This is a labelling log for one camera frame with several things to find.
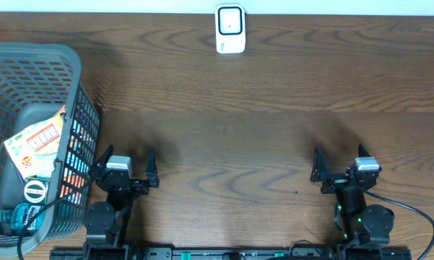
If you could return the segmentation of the yellow snack bag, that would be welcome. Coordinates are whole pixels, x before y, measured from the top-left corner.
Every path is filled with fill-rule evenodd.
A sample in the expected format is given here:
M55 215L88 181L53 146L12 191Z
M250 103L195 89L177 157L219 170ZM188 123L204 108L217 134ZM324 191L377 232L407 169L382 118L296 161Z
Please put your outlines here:
M4 147L21 181L51 177L65 115L65 105L34 104L18 116L17 129Z

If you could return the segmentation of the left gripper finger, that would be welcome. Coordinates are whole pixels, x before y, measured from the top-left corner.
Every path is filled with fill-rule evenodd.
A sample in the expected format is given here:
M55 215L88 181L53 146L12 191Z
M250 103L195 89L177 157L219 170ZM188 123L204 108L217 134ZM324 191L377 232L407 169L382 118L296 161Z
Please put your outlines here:
M96 159L96 161L93 163L93 166L103 166L105 167L107 162L109 161L109 158L112 156L113 154L113 145L110 144L106 150L104 151L104 153L98 158Z
M145 175L147 177L147 180L157 180L157 167L155 163L155 150L152 149L149 152L148 158L147 158L147 165L145 168Z

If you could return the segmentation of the teal mouthwash bottle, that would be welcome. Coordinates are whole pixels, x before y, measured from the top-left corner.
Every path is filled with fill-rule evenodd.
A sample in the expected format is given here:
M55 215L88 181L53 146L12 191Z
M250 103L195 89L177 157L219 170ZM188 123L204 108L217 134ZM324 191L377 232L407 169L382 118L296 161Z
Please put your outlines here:
M23 202L14 209L0 209L0 231L5 235L19 235L29 220L44 208L41 204Z

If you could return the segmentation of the green square box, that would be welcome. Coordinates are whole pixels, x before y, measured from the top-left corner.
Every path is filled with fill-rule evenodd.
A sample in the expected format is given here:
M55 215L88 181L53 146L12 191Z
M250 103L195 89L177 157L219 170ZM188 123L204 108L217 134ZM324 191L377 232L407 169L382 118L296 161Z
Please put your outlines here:
M47 178L26 178L24 200L32 204L46 204L49 183Z

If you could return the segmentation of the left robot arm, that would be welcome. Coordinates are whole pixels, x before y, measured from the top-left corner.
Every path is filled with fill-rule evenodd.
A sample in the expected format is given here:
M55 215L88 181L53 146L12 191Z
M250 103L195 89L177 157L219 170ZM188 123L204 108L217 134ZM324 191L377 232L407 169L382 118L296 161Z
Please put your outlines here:
M91 204L84 213L87 234L83 259L144 258L143 250L126 242L125 237L134 201L160 185L154 150L149 152L144 172L144 180L133 179L131 158L114 155L113 146L109 146L91 166L90 180L107 197L105 201Z

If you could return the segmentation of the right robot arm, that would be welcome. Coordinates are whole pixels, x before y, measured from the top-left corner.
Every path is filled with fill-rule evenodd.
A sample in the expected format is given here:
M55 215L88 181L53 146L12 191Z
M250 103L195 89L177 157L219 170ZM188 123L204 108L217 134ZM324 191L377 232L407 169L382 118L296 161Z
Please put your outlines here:
M344 233L335 246L338 259L382 259L390 242L394 213L380 204L367 204L365 192L376 185L382 167L363 145L345 173L330 173L320 149L314 152L310 182L321 184L322 194L337 198L334 222Z

